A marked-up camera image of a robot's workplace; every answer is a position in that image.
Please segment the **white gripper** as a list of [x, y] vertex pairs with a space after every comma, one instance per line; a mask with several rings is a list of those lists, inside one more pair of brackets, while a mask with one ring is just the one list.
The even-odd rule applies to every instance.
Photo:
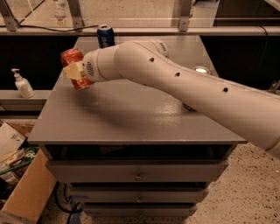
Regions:
[[71, 62], [63, 68], [68, 79], [80, 80], [85, 76], [92, 82], [120, 80], [115, 65], [116, 47], [97, 49], [85, 54], [83, 61]]

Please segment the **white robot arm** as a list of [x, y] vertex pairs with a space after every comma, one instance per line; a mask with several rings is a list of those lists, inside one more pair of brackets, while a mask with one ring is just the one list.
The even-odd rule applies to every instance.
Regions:
[[168, 59], [160, 40], [126, 41], [83, 54], [61, 55], [63, 73], [79, 85], [126, 79], [155, 88], [280, 158], [280, 97], [199, 73]]

